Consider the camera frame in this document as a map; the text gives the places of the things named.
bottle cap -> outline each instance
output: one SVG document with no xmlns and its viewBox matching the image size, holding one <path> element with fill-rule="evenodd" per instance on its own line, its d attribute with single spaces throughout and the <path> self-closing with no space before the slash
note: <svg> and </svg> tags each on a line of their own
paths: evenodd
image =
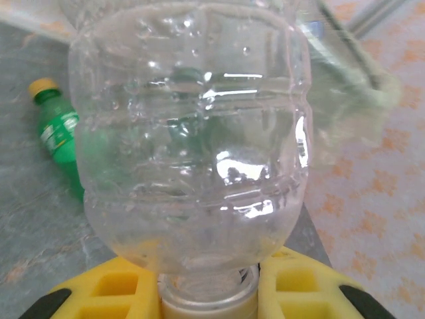
<svg viewBox="0 0 425 319">
<path fill-rule="evenodd" d="M 35 96 L 45 90 L 59 88 L 58 84 L 51 78 L 40 78 L 34 81 L 28 87 L 29 94 L 35 98 Z"/>
</svg>

tablecloth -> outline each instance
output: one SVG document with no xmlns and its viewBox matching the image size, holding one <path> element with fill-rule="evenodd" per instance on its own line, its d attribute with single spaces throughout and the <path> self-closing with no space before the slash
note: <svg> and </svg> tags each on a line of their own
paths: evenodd
<svg viewBox="0 0 425 319">
<path fill-rule="evenodd" d="M 328 2 L 342 20 L 364 5 Z M 409 1 L 361 41 L 404 98 L 378 148 L 346 145 L 337 165 L 310 172 L 305 196 L 332 265 L 409 319 L 425 318 L 424 33 L 425 1 Z"/>
</svg>

plastic bottle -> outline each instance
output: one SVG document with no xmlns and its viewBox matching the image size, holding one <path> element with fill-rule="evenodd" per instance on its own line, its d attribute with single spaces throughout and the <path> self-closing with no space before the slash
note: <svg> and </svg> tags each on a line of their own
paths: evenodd
<svg viewBox="0 0 425 319">
<path fill-rule="evenodd" d="M 118 255 L 165 274 L 170 313 L 250 300 L 307 181 L 309 55 L 295 13 L 271 0 L 80 11 L 70 89 L 89 222 Z M 192 318 L 227 318 L 204 315 Z"/>
<path fill-rule="evenodd" d="M 70 179 L 70 186 L 77 198 L 83 200 L 76 165 L 74 129 L 78 115 L 69 100 L 65 99 L 58 85 L 50 78 L 41 78 L 29 86 L 34 103 L 41 108 L 39 136 L 53 160 Z"/>
</svg>

green soda bottle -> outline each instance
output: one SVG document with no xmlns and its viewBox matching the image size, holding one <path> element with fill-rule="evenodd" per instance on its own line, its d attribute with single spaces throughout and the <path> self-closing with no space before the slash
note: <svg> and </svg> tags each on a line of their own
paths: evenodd
<svg viewBox="0 0 425 319">
<path fill-rule="evenodd" d="M 82 201 L 84 189 L 78 175 L 74 143 L 79 117 L 52 79 L 41 78 L 33 82 L 29 92 L 34 103 L 41 107 L 39 136 L 53 160 L 69 177 L 72 191 Z"/>
</svg>

bottle neck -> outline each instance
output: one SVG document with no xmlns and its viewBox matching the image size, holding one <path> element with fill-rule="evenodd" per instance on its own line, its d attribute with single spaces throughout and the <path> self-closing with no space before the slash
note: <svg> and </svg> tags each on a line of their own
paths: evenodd
<svg viewBox="0 0 425 319">
<path fill-rule="evenodd" d="M 43 103 L 47 100 L 50 100 L 51 98 L 57 98 L 59 96 L 62 96 L 62 93 L 57 88 L 51 88 L 49 90 L 44 90 L 40 93 L 38 93 L 34 97 L 34 103 L 43 106 Z"/>
</svg>

